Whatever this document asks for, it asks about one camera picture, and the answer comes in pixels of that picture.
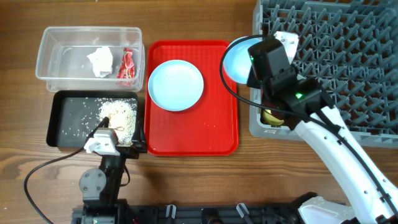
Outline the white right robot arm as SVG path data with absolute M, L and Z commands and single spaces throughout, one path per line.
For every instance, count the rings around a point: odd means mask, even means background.
M 299 79 L 281 41 L 268 38 L 248 48 L 261 89 L 261 105 L 280 113 L 318 154 L 343 192 L 357 221 L 397 223 L 397 187 L 353 137 L 318 80 Z

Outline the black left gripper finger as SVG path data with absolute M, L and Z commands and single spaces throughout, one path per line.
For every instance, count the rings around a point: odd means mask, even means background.
M 134 134 L 132 137 L 132 145 L 136 148 L 146 148 L 147 141 L 144 132 L 144 121 L 142 119 L 136 122 Z
M 104 117 L 101 122 L 94 128 L 93 133 L 97 131 L 98 128 L 107 128 L 109 126 L 109 118 Z

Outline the white napkin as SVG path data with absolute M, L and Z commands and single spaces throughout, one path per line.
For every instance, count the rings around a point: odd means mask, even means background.
M 95 52 L 87 55 L 93 66 L 95 77 L 104 78 L 113 72 L 113 55 L 109 47 L 97 48 Z

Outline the yellow cup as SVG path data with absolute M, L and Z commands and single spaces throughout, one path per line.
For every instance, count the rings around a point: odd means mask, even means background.
M 273 116 L 271 110 L 262 110 L 261 117 L 266 124 L 271 126 L 281 126 L 284 123 L 283 119 L 278 119 Z

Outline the light blue bowl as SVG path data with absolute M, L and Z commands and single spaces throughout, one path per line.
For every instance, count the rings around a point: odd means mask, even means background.
M 261 39 L 253 38 L 242 42 L 239 41 L 240 39 L 243 39 L 243 37 L 234 40 L 228 45 L 230 47 L 235 42 L 238 42 L 226 54 L 223 60 L 223 68 L 230 79 L 239 84 L 246 84 L 252 66 L 248 48 L 260 42 Z

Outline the red snack wrapper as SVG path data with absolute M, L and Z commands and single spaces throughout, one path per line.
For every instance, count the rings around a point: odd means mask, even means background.
M 124 48 L 122 63 L 119 68 L 118 78 L 134 78 L 135 63 L 133 61 L 133 49 Z

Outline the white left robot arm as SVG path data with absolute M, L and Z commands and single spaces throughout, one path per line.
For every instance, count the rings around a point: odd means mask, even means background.
M 83 208 L 72 212 L 72 223 L 137 223 L 137 217 L 126 199 L 119 199 L 123 174 L 127 174 L 126 160 L 138 159 L 147 152 L 143 119 L 134 123 L 131 144 L 120 146 L 116 130 L 109 127 L 109 118 L 89 133 L 84 150 L 101 157 L 97 169 L 84 172 L 79 181 L 83 194 Z

